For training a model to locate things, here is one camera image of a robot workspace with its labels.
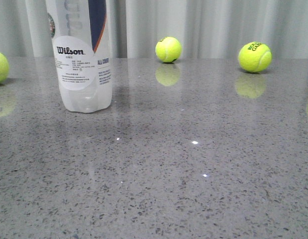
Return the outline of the clear Wilson tennis ball can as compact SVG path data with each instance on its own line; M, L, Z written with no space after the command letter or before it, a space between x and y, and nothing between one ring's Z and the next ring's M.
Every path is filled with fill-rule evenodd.
M112 99L104 0L46 1L59 90L65 108L93 113Z

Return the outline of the middle yellow Wilson tennis ball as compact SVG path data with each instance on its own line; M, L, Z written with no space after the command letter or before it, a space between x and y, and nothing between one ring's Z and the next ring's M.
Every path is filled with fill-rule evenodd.
M156 56L164 63L172 63L177 60L182 52L182 46L174 37L164 37L155 47Z

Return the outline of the yellow wilson tennis ball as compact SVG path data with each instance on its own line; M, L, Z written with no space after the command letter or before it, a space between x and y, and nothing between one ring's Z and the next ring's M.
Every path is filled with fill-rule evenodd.
M0 53L0 83L2 83L7 77L9 73L9 62L7 58Z
M182 52L182 46L174 37L164 37L155 47L156 56L164 63L172 63L177 60Z

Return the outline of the yellow Roland Garros tennis ball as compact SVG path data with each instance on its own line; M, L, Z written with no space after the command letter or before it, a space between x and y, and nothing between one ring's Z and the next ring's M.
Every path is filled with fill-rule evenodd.
M244 45L238 53L240 67L251 73L265 70L272 61L271 49L262 42L250 42Z

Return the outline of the near yellow Wilson tennis ball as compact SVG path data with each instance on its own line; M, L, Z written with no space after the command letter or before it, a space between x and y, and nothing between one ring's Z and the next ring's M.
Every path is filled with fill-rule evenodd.
M0 83L2 83L7 77L9 73L9 62L7 58L0 53Z

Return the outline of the grey pleated curtain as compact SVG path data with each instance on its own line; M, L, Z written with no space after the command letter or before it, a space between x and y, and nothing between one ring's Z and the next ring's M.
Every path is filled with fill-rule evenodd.
M235 58L251 41L274 58L308 59L308 0L109 0L111 56L153 57L157 41L177 38L183 58ZM43 0L0 0L0 52L52 56Z

